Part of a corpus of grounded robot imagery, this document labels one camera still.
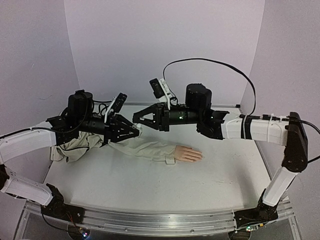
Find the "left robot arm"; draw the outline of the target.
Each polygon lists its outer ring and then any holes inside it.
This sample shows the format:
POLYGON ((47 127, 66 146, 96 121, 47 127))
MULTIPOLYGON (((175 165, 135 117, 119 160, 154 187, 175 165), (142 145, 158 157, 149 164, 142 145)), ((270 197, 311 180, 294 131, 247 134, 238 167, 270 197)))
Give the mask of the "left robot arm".
POLYGON ((119 114, 127 95, 114 97, 103 116, 94 113, 93 94, 77 90, 67 107, 57 116, 31 127, 0 137, 0 191, 40 204, 47 217, 80 224, 85 209, 65 202, 58 188, 40 179, 49 166, 50 147, 61 146, 80 137, 81 132, 100 135, 102 144, 118 143, 140 133, 119 114))

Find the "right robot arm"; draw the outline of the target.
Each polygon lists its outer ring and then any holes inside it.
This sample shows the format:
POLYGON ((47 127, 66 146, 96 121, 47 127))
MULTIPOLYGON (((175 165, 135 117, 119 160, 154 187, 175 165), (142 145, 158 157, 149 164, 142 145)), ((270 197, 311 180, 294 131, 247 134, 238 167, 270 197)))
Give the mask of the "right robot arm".
POLYGON ((212 92, 201 83, 187 85, 185 103, 171 106, 168 88, 154 81, 150 84, 160 102, 134 113, 134 123, 162 132, 168 132, 172 125, 195 124, 196 131, 210 139, 253 140, 285 147, 281 166, 257 206, 234 213, 238 230, 275 221, 281 197, 308 165, 308 138, 299 114, 254 116, 213 110, 212 92))

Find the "clear nail polish bottle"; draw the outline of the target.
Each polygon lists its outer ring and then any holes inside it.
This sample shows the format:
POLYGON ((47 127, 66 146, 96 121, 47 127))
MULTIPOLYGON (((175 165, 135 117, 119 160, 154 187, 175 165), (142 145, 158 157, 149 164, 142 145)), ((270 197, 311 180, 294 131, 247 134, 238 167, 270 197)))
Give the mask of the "clear nail polish bottle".
POLYGON ((138 137, 140 137, 143 133, 143 127, 142 127, 142 124, 140 123, 135 123, 134 124, 134 127, 139 131, 138 133, 138 137))

